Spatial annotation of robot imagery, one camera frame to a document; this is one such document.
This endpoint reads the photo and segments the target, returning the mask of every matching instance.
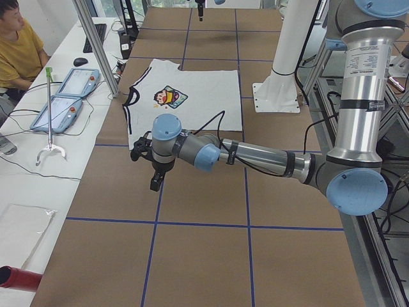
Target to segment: red cylinder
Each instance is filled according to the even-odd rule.
[[[21,270],[15,267],[0,267],[0,287],[36,292],[42,274]]]

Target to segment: robotic arm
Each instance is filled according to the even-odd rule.
[[[162,114],[153,123],[152,140],[146,134],[135,142],[132,160],[144,157],[152,162],[154,191],[159,190],[177,157],[205,171],[217,161],[226,161],[296,178],[320,190],[345,214],[373,212],[387,197],[387,184],[380,175],[382,160],[375,148],[385,107],[391,47],[403,34],[408,10],[408,0],[395,0],[393,4],[384,0],[330,3],[328,41],[343,42],[348,50],[336,143],[326,156],[221,140],[213,135],[196,136],[183,130],[174,115]]]

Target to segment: white desk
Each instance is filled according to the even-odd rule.
[[[115,21],[114,18],[97,18],[94,21],[95,23],[107,23],[104,50],[111,68],[114,68],[118,58],[121,58],[118,34],[113,31],[118,29],[119,26],[114,24],[113,30],[111,30],[111,25]],[[74,25],[47,64],[48,67],[52,67],[54,81],[62,81],[73,67],[73,60],[78,57],[87,58],[89,61],[88,64],[81,67],[99,68],[93,53],[82,53],[85,34],[82,27],[78,25],[79,23]],[[46,83],[45,70],[41,71],[33,86],[43,83]],[[52,93],[56,92],[58,86],[58,84],[52,86]],[[2,154],[2,157],[19,163],[30,171],[43,175],[81,178],[95,144],[96,135],[100,131],[107,114],[111,98],[111,92],[107,84],[102,83],[88,97],[88,101],[93,106],[94,111],[92,112],[92,107],[84,101],[84,106],[76,122],[66,131],[68,134],[78,134],[84,128],[88,116],[92,112],[84,132],[80,136],[57,135],[53,137],[53,143],[66,150],[66,160],[57,152],[45,152],[41,155],[39,167],[35,165],[38,152],[48,144],[47,134],[39,132],[25,132],[9,136],[8,139],[18,149],[13,155]],[[46,102],[47,88],[46,86],[41,86],[28,91],[15,109],[34,109],[39,111]],[[35,116],[36,113],[25,111],[13,114],[13,118],[25,130],[29,130],[29,126]],[[0,129],[3,135],[20,131],[19,126],[10,118],[7,119]],[[16,165],[0,160],[2,196],[0,211],[9,203],[57,210],[54,219],[40,241],[40,245],[29,261],[26,267],[27,270],[39,273],[44,272],[78,185],[78,180],[58,179],[55,177],[43,178],[38,175],[30,175]],[[0,288],[0,306],[29,306],[33,297],[34,293],[31,292]]]

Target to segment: black hair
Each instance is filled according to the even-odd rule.
[[[19,7],[19,2],[17,0],[0,0],[0,19],[6,11],[13,10]]]

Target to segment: computer mouse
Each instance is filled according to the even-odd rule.
[[[86,64],[86,63],[88,63],[88,60],[86,58],[76,58],[74,60],[73,65],[75,67],[78,67],[78,66],[81,66],[81,65]]]

